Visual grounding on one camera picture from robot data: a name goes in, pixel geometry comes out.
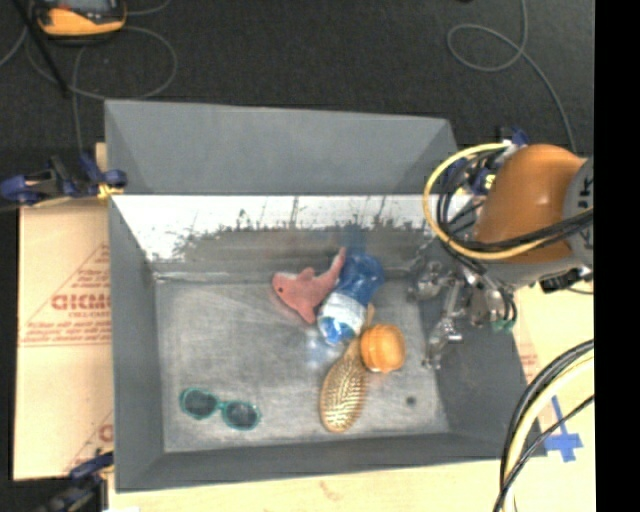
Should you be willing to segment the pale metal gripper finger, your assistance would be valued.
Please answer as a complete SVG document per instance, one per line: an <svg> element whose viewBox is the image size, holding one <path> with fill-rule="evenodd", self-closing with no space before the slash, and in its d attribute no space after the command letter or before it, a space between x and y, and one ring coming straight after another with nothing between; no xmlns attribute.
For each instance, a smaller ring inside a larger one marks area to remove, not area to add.
<svg viewBox="0 0 640 512"><path fill-rule="evenodd" d="M427 368L439 370L445 349L462 341L463 336L453 319L439 320L427 337L423 364Z"/></svg>
<svg viewBox="0 0 640 512"><path fill-rule="evenodd" d="M439 295L454 281L454 269L436 259L416 259L409 268L407 299L426 301Z"/></svg>

